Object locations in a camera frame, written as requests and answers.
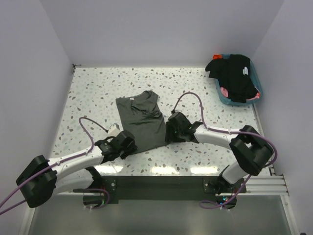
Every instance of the gray t-shirt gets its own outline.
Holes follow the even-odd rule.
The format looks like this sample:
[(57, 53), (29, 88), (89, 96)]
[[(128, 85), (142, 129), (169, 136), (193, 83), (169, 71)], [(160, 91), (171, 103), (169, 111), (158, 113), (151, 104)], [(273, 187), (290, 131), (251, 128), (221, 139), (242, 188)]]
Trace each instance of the gray t-shirt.
[(152, 91), (116, 99), (123, 129), (134, 135), (138, 147), (132, 154), (166, 145), (165, 123), (157, 99), (158, 95)]

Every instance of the gray wall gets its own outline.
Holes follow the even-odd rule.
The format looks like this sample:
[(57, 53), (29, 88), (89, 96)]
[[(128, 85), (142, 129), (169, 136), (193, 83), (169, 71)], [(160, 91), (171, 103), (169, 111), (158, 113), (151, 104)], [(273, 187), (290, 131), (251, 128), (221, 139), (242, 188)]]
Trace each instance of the gray wall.
[(265, 135), (278, 147), (302, 231), (313, 234), (313, 1), (285, 0), (253, 61), (265, 92), (258, 106)]
[(70, 59), (84, 66), (204, 66), (252, 56), (283, 0), (41, 0)]
[[(38, 0), (0, 1), (0, 32), (2, 200), (33, 157), (48, 156), (71, 82), (71, 63)], [(21, 200), (18, 192), (4, 208)], [(19, 232), (25, 208), (0, 216), (0, 234)]]

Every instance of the speckled tablecloth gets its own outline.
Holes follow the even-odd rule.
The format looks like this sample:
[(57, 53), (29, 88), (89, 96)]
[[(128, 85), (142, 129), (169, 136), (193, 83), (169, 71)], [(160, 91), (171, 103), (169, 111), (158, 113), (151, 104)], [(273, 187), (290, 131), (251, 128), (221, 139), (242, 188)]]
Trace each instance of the speckled tablecloth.
[[(227, 106), (220, 102), (213, 79), (203, 68), (77, 68), (51, 157), (67, 155), (90, 145), (78, 118), (87, 116), (109, 128), (121, 125), (115, 99), (153, 90), (165, 120), (178, 97), (187, 91), (197, 93), (204, 104), (205, 121), (224, 128), (241, 128), (245, 124), (257, 129), (251, 106)], [(186, 95), (177, 107), (191, 122), (200, 120), (198, 100)], [(84, 121), (95, 140), (106, 133)], [(120, 158), (97, 166), (109, 175), (219, 175), (235, 161), (232, 152), (211, 144), (180, 143)], [(263, 169), (260, 175), (269, 175)]]

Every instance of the table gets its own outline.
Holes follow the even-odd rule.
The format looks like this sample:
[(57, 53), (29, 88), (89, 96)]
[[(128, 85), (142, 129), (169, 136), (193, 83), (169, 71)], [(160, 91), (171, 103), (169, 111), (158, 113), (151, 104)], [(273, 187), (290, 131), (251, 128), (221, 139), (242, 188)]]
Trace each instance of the table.
[[(50, 157), (67, 155), (90, 145), (78, 118), (89, 117), (105, 127), (117, 123), (122, 127), (115, 99), (152, 90), (159, 95), (158, 105), (165, 121), (181, 94), (197, 93), (204, 105), (207, 124), (224, 128), (241, 128), (248, 124), (258, 130), (258, 120), (250, 106), (227, 106), (220, 102), (215, 81), (204, 68), (76, 68), (65, 110)], [(178, 110), (191, 122), (201, 120), (198, 100), (186, 95)], [(84, 120), (95, 140), (106, 133)], [(235, 157), (228, 149), (212, 144), (179, 143), (152, 149), (96, 166), (101, 174), (123, 176), (216, 176)], [(260, 175), (270, 175), (265, 168)]]

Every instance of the purple cable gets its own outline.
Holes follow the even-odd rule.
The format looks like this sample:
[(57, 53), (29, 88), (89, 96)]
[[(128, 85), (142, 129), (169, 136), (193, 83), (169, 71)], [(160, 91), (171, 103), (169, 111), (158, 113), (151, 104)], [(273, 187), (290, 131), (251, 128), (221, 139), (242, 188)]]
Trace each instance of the purple cable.
[[(264, 167), (267, 167), (271, 164), (273, 164), (276, 159), (277, 159), (277, 156), (278, 156), (278, 152), (277, 152), (277, 148), (275, 147), (274, 143), (272, 141), (270, 141), (269, 139), (259, 135), (259, 134), (256, 134), (256, 133), (252, 133), (252, 132), (246, 132), (246, 131), (231, 131), (230, 133), (228, 131), (223, 131), (223, 130), (217, 130), (215, 128), (212, 128), (212, 127), (209, 127), (206, 125), (205, 121), (204, 121), (204, 114), (203, 114), (203, 104), (202, 104), (202, 101), (201, 101), (201, 98), (200, 96), (198, 96), (196, 93), (194, 92), (186, 92), (184, 94), (182, 94), (179, 98), (178, 98), (178, 101), (176, 102), (173, 110), (176, 109), (180, 99), (186, 95), (186, 94), (193, 94), (195, 97), (198, 98), (198, 101), (200, 103), (200, 109), (201, 109), (201, 119), (202, 119), (202, 122), (203, 122), (203, 125), (205, 126), (206, 129), (210, 130), (210, 131), (214, 131), (214, 132), (218, 132), (218, 133), (224, 133), (224, 134), (241, 134), (241, 135), (251, 135), (251, 136), (257, 136), (259, 137), (260, 139), (266, 141), (271, 147), (272, 149), (274, 150), (274, 157), (273, 159), (268, 163), (266, 164)], [(234, 200), (234, 198), (240, 193), (240, 191), (244, 188), (244, 186), (246, 185), (247, 181), (251, 178), (251, 175), (249, 175), (246, 180), (242, 183), (241, 187), (237, 190), (237, 192), (226, 202), (222, 203), (222, 204), (219, 204), (217, 206), (213, 206), (213, 207), (205, 207), (204, 205), (202, 205), (202, 203), (212, 203), (212, 201), (208, 201), (208, 200), (202, 200), (200, 201), (199, 205), (201, 208), (204, 208), (204, 209), (216, 209), (216, 208), (219, 208), (219, 207), (222, 207), (226, 204), (228, 204), (229, 202), (231, 202), (232, 200)]]
[(101, 188), (86, 188), (86, 189), (81, 189), (80, 191), (82, 191), (82, 192), (84, 192), (84, 191), (85, 191), (85, 192), (100, 191), (100, 192), (104, 192), (104, 193), (108, 196), (107, 201), (106, 201), (104, 204), (102, 204), (102, 205), (99, 206), (99, 207), (92, 207), (92, 208), (91, 208), (92, 210), (103, 208), (103, 207), (105, 207), (105, 206), (109, 203), (109, 201), (110, 201), (110, 194), (109, 194), (109, 192), (106, 191), (105, 189), (101, 189)]
[[(90, 119), (90, 118), (88, 118), (88, 117), (80, 117), (80, 118), (78, 119), (78, 122), (79, 122), (80, 126), (81, 126), (82, 129), (86, 132), (86, 134), (88, 135), (88, 137), (90, 138), (90, 141), (91, 141), (91, 147), (90, 147), (90, 149), (87, 151), (87, 154), (88, 154), (88, 153), (90, 153), (90, 152), (93, 150), (93, 148), (94, 148), (94, 141), (93, 141), (93, 138), (92, 138), (91, 134), (87, 131), (87, 129), (86, 129), (86, 128), (84, 127), (84, 125), (82, 124), (82, 119), (86, 119), (86, 120), (88, 120), (88, 121), (91, 121), (91, 122), (97, 124), (98, 126), (100, 126), (100, 127), (101, 127), (102, 129), (104, 129), (106, 132), (108, 132), (108, 131), (107, 131), (107, 129), (105, 129), (102, 125), (100, 125), (99, 123), (97, 123), (96, 121), (94, 121), (94, 120), (92, 120), (92, 119)], [(84, 155), (86, 155), (86, 153), (80, 153), (80, 154), (74, 155), (74, 156), (72, 156), (72, 157), (65, 158), (65, 159), (61, 160), (60, 163), (67, 162), (67, 161), (69, 161), (69, 160), (72, 160), (72, 159), (74, 159), (74, 158), (78, 158), (78, 157), (81, 157), (81, 156), (84, 156)], [(36, 178), (37, 176), (39, 176), (39, 175), (45, 173), (46, 171), (48, 171), (49, 169), (51, 169), (51, 168), (53, 168), (53, 167), (55, 167), (55, 166), (57, 166), (57, 165), (58, 165), (57, 163), (54, 163), (54, 164), (52, 164), (52, 165), (50, 165), (50, 166), (47, 166), (46, 168), (42, 169), (41, 171), (39, 171), (39, 172), (37, 172), (36, 174), (34, 174), (34, 175), (32, 175), (31, 177), (29, 177), (29, 178), (28, 178), (27, 180), (25, 180), (23, 183), (21, 183), (17, 188), (15, 188), (15, 189), (0, 203), (0, 208), (1, 208), (17, 191), (19, 191), (24, 185), (26, 185), (29, 181), (31, 181), (32, 179), (34, 179), (34, 178)], [(24, 202), (25, 202), (25, 200), (20, 201), (20, 202), (14, 204), (13, 206), (11, 206), (11, 207), (5, 209), (4, 211), (2, 211), (2, 212), (0, 211), (0, 215), (2, 215), (2, 214), (4, 214), (4, 213), (8, 212), (9, 210), (11, 210), (11, 209), (17, 207), (18, 205), (20, 205), (20, 204), (22, 204), (22, 203), (24, 203)]]

